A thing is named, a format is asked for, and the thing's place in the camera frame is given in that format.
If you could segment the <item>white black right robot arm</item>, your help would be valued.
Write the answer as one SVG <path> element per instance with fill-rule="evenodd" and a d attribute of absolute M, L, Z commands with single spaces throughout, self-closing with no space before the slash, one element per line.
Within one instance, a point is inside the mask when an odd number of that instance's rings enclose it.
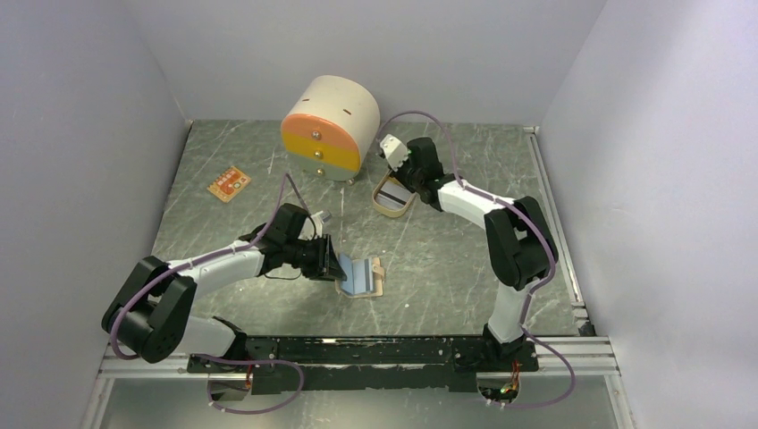
<path fill-rule="evenodd" d="M 435 210 L 456 215 L 484 231 L 489 261 L 499 282 L 485 325 L 484 362 L 505 369 L 526 341 L 524 323 L 533 288 L 554 275 L 558 251 L 543 211 L 532 197 L 500 197 L 443 170 L 434 141 L 412 139 L 392 176 Z"/>

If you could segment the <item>stack of cards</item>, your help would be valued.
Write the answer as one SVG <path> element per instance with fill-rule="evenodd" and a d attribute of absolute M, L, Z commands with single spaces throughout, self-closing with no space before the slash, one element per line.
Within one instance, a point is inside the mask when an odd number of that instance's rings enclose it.
<path fill-rule="evenodd" d="M 393 180 L 382 184 L 375 196 L 375 202 L 388 210 L 400 211 L 410 201 L 412 194 Z"/>

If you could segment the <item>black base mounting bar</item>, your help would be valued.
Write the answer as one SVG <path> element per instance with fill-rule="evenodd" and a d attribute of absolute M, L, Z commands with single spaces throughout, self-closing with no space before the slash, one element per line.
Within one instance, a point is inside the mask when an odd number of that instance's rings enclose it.
<path fill-rule="evenodd" d="M 483 334 L 431 336 L 250 336 L 240 364 L 193 355 L 187 370 L 207 374 L 224 389 L 252 395 L 295 391 L 445 388 L 478 392 L 479 379 L 538 369 L 535 345 L 526 339 L 514 355 L 499 359 Z"/>

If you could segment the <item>orange patterned card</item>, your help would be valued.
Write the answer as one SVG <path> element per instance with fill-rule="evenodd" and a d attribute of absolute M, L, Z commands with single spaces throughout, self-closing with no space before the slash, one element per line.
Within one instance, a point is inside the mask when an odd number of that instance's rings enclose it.
<path fill-rule="evenodd" d="M 224 203 L 230 202 L 250 183 L 250 177 L 236 166 L 230 166 L 217 176 L 206 189 Z"/>

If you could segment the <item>beige oval card tray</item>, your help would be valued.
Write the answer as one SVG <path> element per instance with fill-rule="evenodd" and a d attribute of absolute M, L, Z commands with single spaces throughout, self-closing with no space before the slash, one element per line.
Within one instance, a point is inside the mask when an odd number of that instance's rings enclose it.
<path fill-rule="evenodd" d="M 389 218 L 402 217 L 416 200 L 416 193 L 406 189 L 388 171 L 372 192 L 372 206 L 381 215 Z"/>

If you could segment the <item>beige leather card holder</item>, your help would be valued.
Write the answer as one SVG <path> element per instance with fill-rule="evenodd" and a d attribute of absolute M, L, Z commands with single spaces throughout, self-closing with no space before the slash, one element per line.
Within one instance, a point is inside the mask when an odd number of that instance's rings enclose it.
<path fill-rule="evenodd" d="M 350 299 L 375 298 L 383 295 L 385 269 L 379 257 L 351 259 L 338 256 L 341 269 L 347 275 L 345 281 L 336 281 L 335 290 Z"/>

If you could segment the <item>round pastel drawer cabinet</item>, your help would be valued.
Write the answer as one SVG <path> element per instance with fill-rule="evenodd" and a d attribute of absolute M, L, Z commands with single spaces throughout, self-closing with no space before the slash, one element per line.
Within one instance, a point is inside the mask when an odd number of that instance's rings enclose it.
<path fill-rule="evenodd" d="M 301 170 L 350 181 L 360 172 L 379 126 L 379 106 L 366 88 L 322 75 L 282 120 L 282 144 Z"/>

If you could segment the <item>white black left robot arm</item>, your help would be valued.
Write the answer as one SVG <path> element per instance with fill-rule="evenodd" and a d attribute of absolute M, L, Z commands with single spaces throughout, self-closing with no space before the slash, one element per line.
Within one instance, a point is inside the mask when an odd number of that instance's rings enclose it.
<path fill-rule="evenodd" d="M 105 311 L 101 327 L 124 360 L 154 364 L 174 352 L 208 355 L 224 371 L 236 371 L 249 356 L 247 334 L 221 317 L 193 316 L 195 298 L 285 265 L 312 281 L 346 280 L 324 232 L 330 218 L 328 211 L 311 214 L 285 203 L 269 223 L 223 248 L 173 261 L 145 257 Z"/>

